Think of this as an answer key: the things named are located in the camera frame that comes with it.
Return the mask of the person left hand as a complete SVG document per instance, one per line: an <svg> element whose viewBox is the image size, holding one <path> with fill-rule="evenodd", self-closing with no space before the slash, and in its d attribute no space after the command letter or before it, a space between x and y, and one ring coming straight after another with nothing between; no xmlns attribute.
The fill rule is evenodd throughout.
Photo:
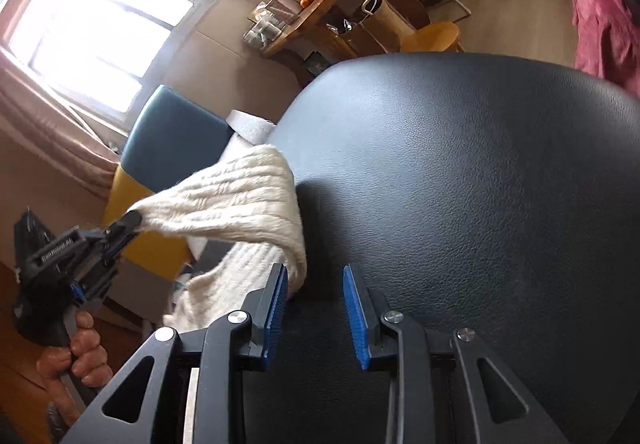
<svg viewBox="0 0 640 444"><path fill-rule="evenodd" d="M45 349L36 364L44 389L67 427L80 417L80 410L61 379L64 372L75 376L88 388L102 388L113 377L112 368L107 364L107 352L93 325L90 313L78 311L77 331L70 337L70 346Z"/></svg>

